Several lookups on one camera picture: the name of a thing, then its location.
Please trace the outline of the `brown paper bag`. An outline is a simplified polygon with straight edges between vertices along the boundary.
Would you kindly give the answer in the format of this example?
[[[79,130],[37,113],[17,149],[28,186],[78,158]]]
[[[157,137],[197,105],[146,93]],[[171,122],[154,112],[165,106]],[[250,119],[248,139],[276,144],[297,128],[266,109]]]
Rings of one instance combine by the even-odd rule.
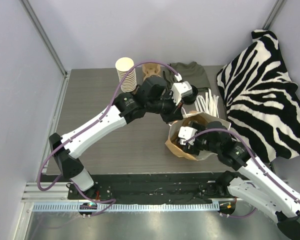
[[[170,152],[178,158],[185,158],[192,161],[203,161],[208,159],[211,156],[216,156],[216,153],[213,153],[208,150],[200,151],[199,155],[193,155],[190,153],[184,152],[179,145],[177,144],[177,137],[181,127],[186,127],[189,125],[190,121],[195,121],[199,124],[206,126],[210,122],[218,121],[220,122],[227,130],[230,130],[231,123],[227,120],[209,115],[204,112],[190,111],[186,114],[186,117],[182,120],[175,120],[169,123],[169,132],[168,138],[165,142],[165,146],[170,150]]]

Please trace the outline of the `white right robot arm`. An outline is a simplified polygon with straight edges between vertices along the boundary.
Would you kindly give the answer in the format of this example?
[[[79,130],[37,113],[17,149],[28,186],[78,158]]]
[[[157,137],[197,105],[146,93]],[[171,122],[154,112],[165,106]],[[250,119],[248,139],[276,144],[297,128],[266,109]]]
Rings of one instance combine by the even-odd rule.
[[[185,152],[212,152],[235,171],[218,178],[215,190],[220,197],[246,201],[271,218],[287,238],[300,240],[300,193],[273,173],[238,134],[213,121],[182,126],[178,138]]]

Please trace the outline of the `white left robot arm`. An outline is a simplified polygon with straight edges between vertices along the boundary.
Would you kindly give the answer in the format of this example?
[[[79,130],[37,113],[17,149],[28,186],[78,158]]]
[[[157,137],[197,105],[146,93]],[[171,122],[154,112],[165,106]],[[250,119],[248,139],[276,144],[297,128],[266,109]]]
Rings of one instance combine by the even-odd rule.
[[[179,81],[167,87],[159,76],[148,77],[134,93],[116,96],[100,114],[77,129],[49,137],[50,149],[61,175],[72,181],[83,198],[90,200],[97,193],[97,184],[81,163],[79,157],[94,143],[114,130],[124,127],[146,113],[159,114],[165,123],[182,120],[183,97],[192,93],[192,87]]]

